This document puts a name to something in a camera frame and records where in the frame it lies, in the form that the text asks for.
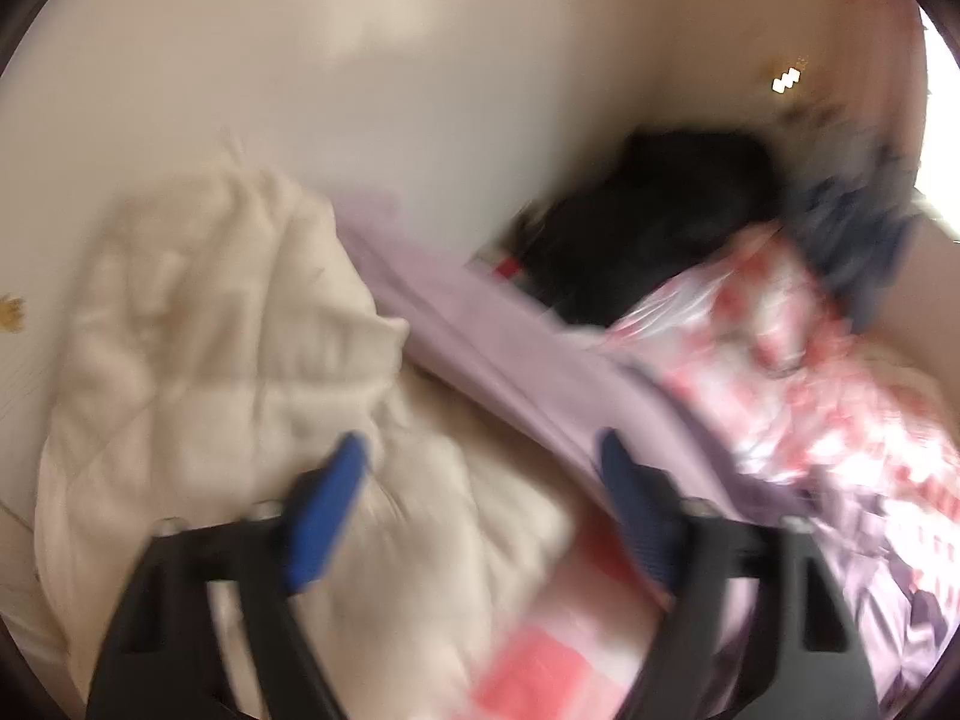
quilted fabric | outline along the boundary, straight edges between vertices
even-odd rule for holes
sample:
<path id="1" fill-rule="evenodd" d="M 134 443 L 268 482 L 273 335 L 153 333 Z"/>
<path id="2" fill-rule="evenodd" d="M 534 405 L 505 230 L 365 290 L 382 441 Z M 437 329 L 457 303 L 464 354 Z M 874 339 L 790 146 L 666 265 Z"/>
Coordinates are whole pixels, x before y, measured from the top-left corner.
<path id="1" fill-rule="evenodd" d="M 544 450 L 405 364 L 406 333 L 329 203 L 267 170 L 213 167 L 121 208 L 69 327 L 35 516 L 80 690 L 152 524 L 241 517 L 347 430 L 371 474 L 301 624 L 355 719 L 440 716 L 467 690 L 579 498 Z M 236 610 L 219 612 L 262 714 Z"/>

purple fabric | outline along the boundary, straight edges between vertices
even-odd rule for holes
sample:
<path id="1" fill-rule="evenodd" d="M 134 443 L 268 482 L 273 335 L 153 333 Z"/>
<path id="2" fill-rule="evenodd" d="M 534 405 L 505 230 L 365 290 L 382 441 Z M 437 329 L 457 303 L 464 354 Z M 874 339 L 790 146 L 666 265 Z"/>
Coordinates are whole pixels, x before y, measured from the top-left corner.
<path id="1" fill-rule="evenodd" d="M 337 218 L 378 310 L 410 323 L 406 354 L 565 460 L 603 506 L 596 442 L 613 427 L 637 461 L 668 471 L 682 495 L 712 500 L 725 517 L 809 512 L 800 496 L 737 473 L 701 420 L 646 374 L 575 346 L 517 290 L 408 241 L 385 205 L 338 203 Z M 935 615 L 914 610 L 915 594 L 901 590 L 902 566 L 887 560 L 874 504 L 813 481 L 818 541 L 856 615 L 877 694 L 899 697 L 936 662 Z M 722 641 L 750 608 L 747 586 L 733 593 Z"/>

blue gripper pad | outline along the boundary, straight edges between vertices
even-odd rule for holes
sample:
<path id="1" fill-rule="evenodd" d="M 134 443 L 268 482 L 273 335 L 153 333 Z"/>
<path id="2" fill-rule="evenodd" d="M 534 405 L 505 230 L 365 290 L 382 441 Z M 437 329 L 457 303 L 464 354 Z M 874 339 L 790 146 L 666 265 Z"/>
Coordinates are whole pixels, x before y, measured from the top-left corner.
<path id="1" fill-rule="evenodd" d="M 298 593 L 323 574 L 367 466 L 367 452 L 347 433 L 321 469 L 301 475 L 287 496 L 282 517 L 287 589 Z"/>
<path id="2" fill-rule="evenodd" d="M 659 469 L 639 466 L 616 431 L 600 437 L 600 478 L 613 503 L 620 537 L 643 574 L 676 594 L 686 531 L 680 495 Z"/>

gold spot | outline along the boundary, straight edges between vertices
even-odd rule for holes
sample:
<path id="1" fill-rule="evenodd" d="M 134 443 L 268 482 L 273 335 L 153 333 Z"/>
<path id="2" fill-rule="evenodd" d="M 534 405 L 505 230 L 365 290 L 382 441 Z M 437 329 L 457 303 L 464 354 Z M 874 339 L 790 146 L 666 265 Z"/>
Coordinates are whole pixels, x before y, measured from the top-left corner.
<path id="1" fill-rule="evenodd" d="M 0 298 L 0 332 L 19 333 L 23 329 L 23 300 L 3 295 Z"/>

black garment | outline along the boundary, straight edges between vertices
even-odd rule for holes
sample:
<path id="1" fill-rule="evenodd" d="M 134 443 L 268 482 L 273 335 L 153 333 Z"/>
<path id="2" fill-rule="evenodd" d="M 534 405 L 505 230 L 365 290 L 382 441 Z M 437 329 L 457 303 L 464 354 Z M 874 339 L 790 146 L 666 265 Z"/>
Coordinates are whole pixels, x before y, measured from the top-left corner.
<path id="1" fill-rule="evenodd" d="M 779 172 L 739 132 L 635 132 L 611 175 L 517 237 L 536 296 L 565 322 L 609 326 L 742 226 L 776 215 Z"/>

